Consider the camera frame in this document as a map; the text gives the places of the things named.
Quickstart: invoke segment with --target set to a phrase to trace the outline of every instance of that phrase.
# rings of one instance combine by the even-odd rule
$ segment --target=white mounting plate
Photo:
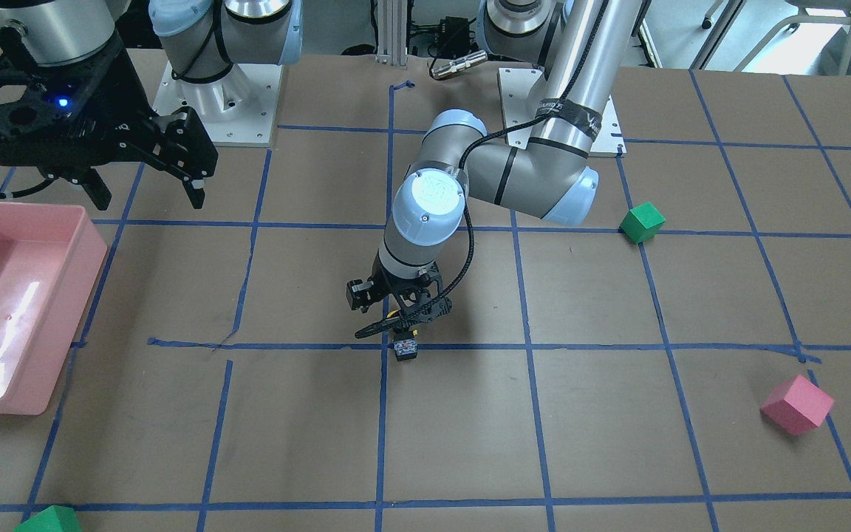
[[[257,95],[257,107],[260,112],[246,112],[227,122],[202,122],[205,130],[216,146],[239,146],[247,148],[267,148],[274,131],[274,118],[278,108],[281,88],[281,71],[277,64],[240,64]],[[182,107],[182,95],[173,82],[172,66],[166,63],[163,80],[153,100],[153,110],[160,115],[169,115]]]
[[[537,78],[541,77],[541,70],[537,68],[499,68],[497,80],[501,90],[501,111],[504,114],[504,125],[510,127],[530,120],[530,111],[527,110],[527,93],[533,87]],[[530,128],[507,134],[507,144],[514,148],[527,147],[527,139],[530,138]],[[622,137],[622,128],[619,127],[619,118],[615,114],[615,104],[612,97],[606,102],[606,110],[602,117],[602,129],[590,149],[592,157],[615,157],[619,149],[626,152],[626,141]]]

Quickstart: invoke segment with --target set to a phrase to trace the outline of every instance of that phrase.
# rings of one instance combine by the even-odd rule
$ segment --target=metal connector
[[[447,80],[447,78],[451,78],[452,75],[456,75],[459,72],[474,67],[477,64],[482,64],[487,60],[488,52],[484,50],[472,52],[462,58],[453,58],[453,60],[449,61],[448,64],[443,64],[442,66],[433,68],[432,77],[436,78],[436,80]]]

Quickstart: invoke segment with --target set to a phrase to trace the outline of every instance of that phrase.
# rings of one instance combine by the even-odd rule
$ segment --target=light blue joint cap
[[[485,39],[484,35],[484,14],[488,9],[488,0],[482,0],[482,4],[479,6],[479,14],[477,14],[476,26],[475,26],[475,41],[479,44],[479,47],[482,50],[488,52],[489,54],[493,54],[494,51],[491,50],[491,47],[488,45],[488,40]]]
[[[301,60],[301,47],[304,45],[304,28],[301,26],[301,0],[293,0],[290,23],[287,24],[287,37],[281,48],[278,64],[294,64]]]
[[[484,127],[482,119],[462,109],[449,109],[448,111],[440,112],[438,117],[435,117],[435,120],[432,121],[432,127],[425,134],[430,134],[430,132],[434,132],[443,126],[453,126],[456,124],[473,128],[482,134],[482,136],[488,134],[488,129]]]
[[[545,222],[560,223],[567,227],[576,227],[584,222],[590,213],[590,206],[597,196],[597,186],[600,185],[600,174],[587,166],[581,172],[577,182],[570,186],[567,194],[550,209],[544,216]]]
[[[409,175],[392,203],[392,222],[416,246],[445,242],[462,222],[465,193],[451,175],[424,168]]]
[[[158,37],[172,37],[186,31],[205,16],[212,0],[149,0],[149,20]]]
[[[564,2],[564,23],[567,23],[570,20],[570,11],[573,10],[573,0],[566,0]]]

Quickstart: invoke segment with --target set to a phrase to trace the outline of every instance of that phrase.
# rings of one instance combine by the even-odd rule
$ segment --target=pink bin
[[[0,202],[0,414],[48,407],[104,253],[81,206]]]

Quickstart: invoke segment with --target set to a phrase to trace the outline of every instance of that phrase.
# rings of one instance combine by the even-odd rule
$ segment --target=green cube
[[[637,208],[629,209],[619,228],[637,245],[655,236],[663,223],[665,217],[662,213],[651,202],[645,202]]]
[[[73,509],[48,506],[40,514],[16,526],[15,532],[81,532],[81,524]]]

